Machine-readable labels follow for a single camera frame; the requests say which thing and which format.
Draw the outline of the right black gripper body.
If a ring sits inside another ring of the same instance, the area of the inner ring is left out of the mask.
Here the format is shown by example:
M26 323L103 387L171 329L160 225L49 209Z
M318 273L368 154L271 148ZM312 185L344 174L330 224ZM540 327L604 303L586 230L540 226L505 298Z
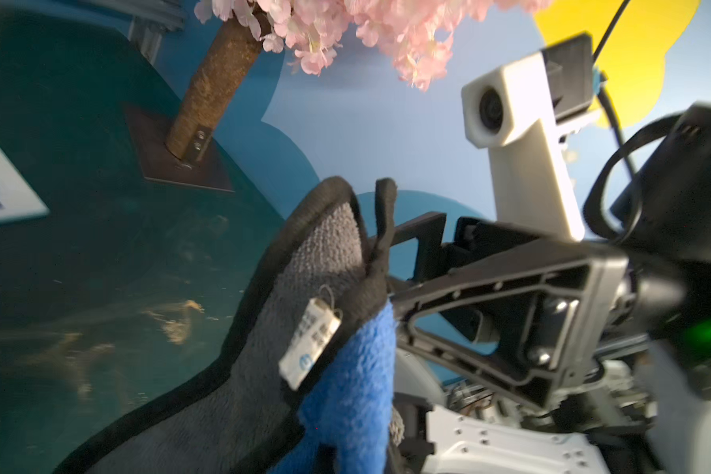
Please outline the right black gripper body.
M558 391L584 383L616 314L628 256L475 218L461 220L446 243L445 224L443 213L426 213L395 230L395 244L419 243L412 280L392 296L399 347L529 410L550 411ZM497 348L482 355L422 329L434 314L458 329L491 322Z

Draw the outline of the blue wiping cloth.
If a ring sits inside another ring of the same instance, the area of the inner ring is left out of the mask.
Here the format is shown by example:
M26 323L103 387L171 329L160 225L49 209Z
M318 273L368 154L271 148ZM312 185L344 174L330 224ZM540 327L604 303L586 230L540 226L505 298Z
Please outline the blue wiping cloth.
M396 323L387 290L396 187L376 185L375 241L342 178L290 215L217 359L69 454L61 473L380 473Z

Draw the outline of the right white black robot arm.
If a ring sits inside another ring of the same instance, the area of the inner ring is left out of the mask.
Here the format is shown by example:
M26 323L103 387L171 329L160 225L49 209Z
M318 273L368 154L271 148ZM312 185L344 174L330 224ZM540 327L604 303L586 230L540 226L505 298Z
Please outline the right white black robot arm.
M537 415L592 394L602 363L651 359L653 422L594 437L617 471L641 467L630 438L646 433L663 470L711 473L711 105L660 118L626 143L657 149L612 206L643 211L629 237L569 243L464 217L426 213L397 228L418 241L415 274L393 296L398 345Z

